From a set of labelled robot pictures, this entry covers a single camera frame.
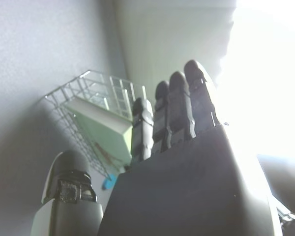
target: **white wall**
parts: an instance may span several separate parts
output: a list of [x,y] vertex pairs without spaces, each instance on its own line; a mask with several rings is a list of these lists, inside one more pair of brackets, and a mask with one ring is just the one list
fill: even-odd
[[234,2],[116,0],[128,78],[146,86],[152,103],[157,84],[183,70],[190,59],[215,80],[227,50]]
[[[0,1],[0,236],[28,236],[55,155],[68,148],[37,103],[87,69],[125,78],[110,0]],[[105,206],[110,192],[92,173]]]

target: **gray robotic hand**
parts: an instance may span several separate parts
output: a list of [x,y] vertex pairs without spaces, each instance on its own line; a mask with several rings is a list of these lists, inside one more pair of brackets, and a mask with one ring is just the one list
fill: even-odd
[[31,236],[281,236],[295,215],[273,197],[256,157],[233,140],[214,93],[191,60],[157,86],[154,114],[149,101],[134,103],[133,159],[104,217],[87,160],[58,155]]

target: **metal wire rack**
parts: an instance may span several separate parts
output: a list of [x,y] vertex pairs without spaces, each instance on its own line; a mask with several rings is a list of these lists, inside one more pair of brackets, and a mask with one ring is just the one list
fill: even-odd
[[133,102],[137,97],[146,99],[145,87],[99,71],[88,70],[45,95],[56,127],[88,158],[92,168],[109,177],[107,170],[93,152],[89,140],[75,122],[75,115],[64,107],[64,104],[75,96],[132,120]]

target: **wire basket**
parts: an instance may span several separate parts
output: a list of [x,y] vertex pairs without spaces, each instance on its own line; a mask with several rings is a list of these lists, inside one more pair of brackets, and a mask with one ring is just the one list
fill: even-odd
[[88,139],[83,136],[75,122],[74,114],[64,107],[66,102],[76,96],[132,120],[132,105],[137,97],[146,99],[145,87],[95,70],[88,70],[45,96],[56,127],[88,158],[92,168],[109,177]]

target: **bright light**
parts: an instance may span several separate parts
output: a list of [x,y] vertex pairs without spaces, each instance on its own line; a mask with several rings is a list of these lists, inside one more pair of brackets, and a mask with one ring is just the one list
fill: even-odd
[[257,153],[295,157],[295,1],[284,3],[239,1],[218,92]]

